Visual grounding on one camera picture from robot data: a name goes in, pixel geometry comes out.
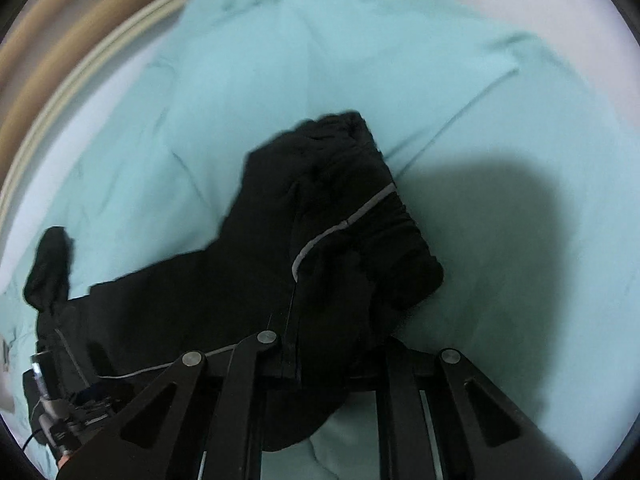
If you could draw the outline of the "person's left hand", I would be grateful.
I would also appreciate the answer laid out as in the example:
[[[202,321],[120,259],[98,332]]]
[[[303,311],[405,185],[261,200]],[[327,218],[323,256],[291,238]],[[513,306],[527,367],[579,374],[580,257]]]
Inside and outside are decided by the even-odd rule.
[[[58,460],[58,469],[62,469],[64,465],[67,464],[73,456],[74,456],[73,453],[63,454],[61,458]]]

